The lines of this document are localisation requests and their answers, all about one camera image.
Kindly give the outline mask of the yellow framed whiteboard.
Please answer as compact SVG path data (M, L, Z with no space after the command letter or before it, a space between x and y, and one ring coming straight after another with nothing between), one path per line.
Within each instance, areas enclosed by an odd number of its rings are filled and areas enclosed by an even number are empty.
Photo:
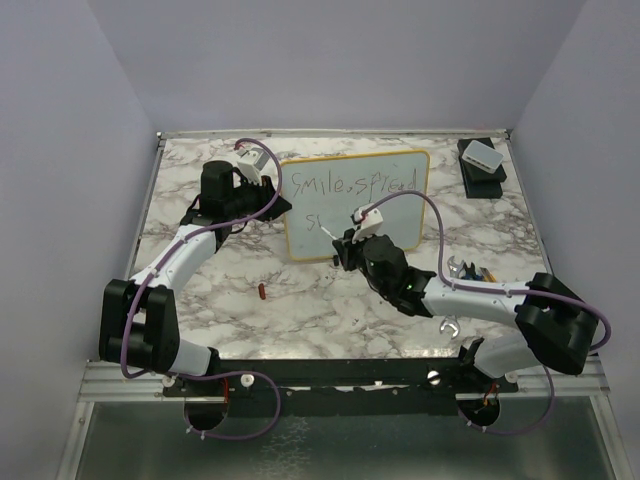
M353 212L391 194L378 207L381 234L407 250L422 239L430 156L424 150L341 155L282 163L281 195L292 209L284 215L289 256L294 261L323 260L335 254L326 227L340 237L354 226Z

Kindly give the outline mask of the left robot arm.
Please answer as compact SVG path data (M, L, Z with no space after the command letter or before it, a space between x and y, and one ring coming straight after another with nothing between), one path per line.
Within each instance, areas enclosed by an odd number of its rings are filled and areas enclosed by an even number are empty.
M130 279L114 279L105 287L100 359L119 364L127 378L178 374L195 392L214 392L221 380L219 353L182 339L176 298L230 235L252 220L268 222L291 208L258 170L221 160L205 163L200 192L167 247Z

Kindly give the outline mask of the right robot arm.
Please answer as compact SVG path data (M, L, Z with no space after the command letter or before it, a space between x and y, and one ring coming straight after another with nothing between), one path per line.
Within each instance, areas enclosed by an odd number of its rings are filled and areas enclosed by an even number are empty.
M556 277L538 272L529 282L493 284L447 279L407 262L386 235L356 240L347 230L332 245L346 271L359 271L369 287L408 316L467 317L513 329L483 340L459 367L461 383L481 391L509 372L541 365L579 375L591 352L598 318Z

